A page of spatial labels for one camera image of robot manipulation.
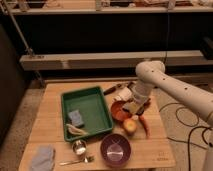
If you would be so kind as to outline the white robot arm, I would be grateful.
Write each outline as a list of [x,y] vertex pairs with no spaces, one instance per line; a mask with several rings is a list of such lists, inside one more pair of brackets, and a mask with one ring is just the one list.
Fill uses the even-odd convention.
[[132,114],[144,106],[152,89],[158,87],[213,128],[213,93],[166,75],[161,61],[141,62],[135,72],[137,82],[133,87]]

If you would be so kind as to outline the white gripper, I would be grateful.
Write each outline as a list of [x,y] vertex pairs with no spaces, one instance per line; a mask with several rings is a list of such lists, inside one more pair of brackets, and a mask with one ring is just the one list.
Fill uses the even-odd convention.
[[138,111],[141,111],[143,109],[143,105],[148,100],[150,93],[151,93],[150,88],[145,89],[145,88],[134,87],[132,89],[132,96],[133,96],[132,102],[135,102],[140,106]]

